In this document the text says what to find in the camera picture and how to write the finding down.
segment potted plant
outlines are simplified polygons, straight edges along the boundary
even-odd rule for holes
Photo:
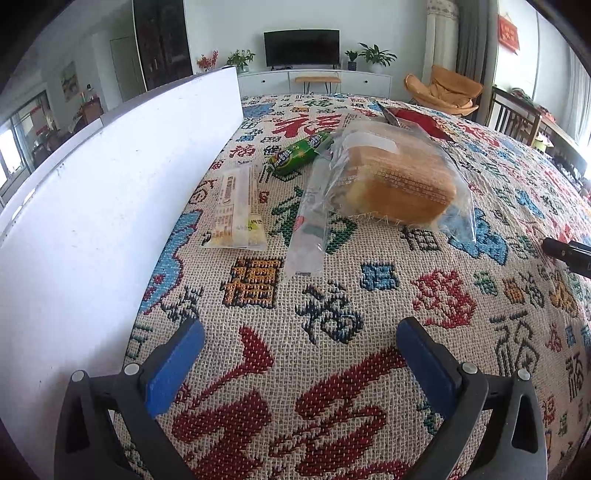
[[[205,72],[209,72],[213,70],[216,66],[217,62],[217,50],[213,51],[212,57],[209,59],[205,55],[201,55],[201,60],[197,62],[197,66],[204,70]]]
[[[238,73],[248,72],[248,64],[253,61],[255,55],[250,50],[236,50],[228,57],[226,65],[234,65]]]
[[[389,67],[398,58],[389,50],[380,50],[377,45],[368,47],[365,43],[359,43],[363,47],[361,56],[369,63],[369,71],[383,73],[384,67]]]
[[[345,52],[345,55],[349,57],[349,61],[347,62],[347,69],[352,70],[353,72],[357,70],[357,62],[355,61],[357,57],[359,57],[359,52],[355,50],[349,50]]]

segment green packaged sausage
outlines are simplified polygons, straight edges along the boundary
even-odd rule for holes
[[[287,175],[315,159],[316,148],[330,136],[328,130],[320,131],[299,142],[290,145],[285,150],[276,153],[268,159],[269,169],[276,175]]]

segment white headboard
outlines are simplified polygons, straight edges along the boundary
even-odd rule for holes
[[[121,369],[166,240],[242,120],[235,69],[179,80],[105,116],[2,212],[0,417],[41,479],[70,375]]]

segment drawer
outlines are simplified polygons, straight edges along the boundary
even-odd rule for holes
[[[280,95],[290,92],[290,77],[287,72],[255,73],[239,75],[240,95]]]
[[[296,83],[295,79],[298,77],[339,77],[341,72],[336,70],[305,70],[300,72],[290,72],[290,92],[291,93],[304,93],[304,84]],[[326,87],[324,82],[312,82],[310,84],[310,93],[326,93]],[[340,83],[332,84],[332,93],[340,93]]]
[[[364,72],[342,72],[341,93],[389,98],[392,77]]]

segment bedspread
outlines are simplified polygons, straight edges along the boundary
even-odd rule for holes
[[[400,478],[442,423],[395,348],[407,316],[460,362],[532,373],[548,471],[560,473],[578,447],[591,414],[591,282],[540,245],[546,236],[591,245],[588,206],[542,154],[464,119],[384,102],[432,116],[451,137],[437,142],[469,182],[476,242],[332,214],[324,278],[286,281],[306,166],[258,178],[266,252],[203,249],[222,167],[260,166],[349,110],[384,121],[371,98],[244,99],[243,124],[156,265],[125,358],[142,362],[183,319],[199,316],[205,347],[158,418],[196,478]],[[483,416],[453,478],[466,472],[485,426]],[[116,427],[143,472],[120,418]]]

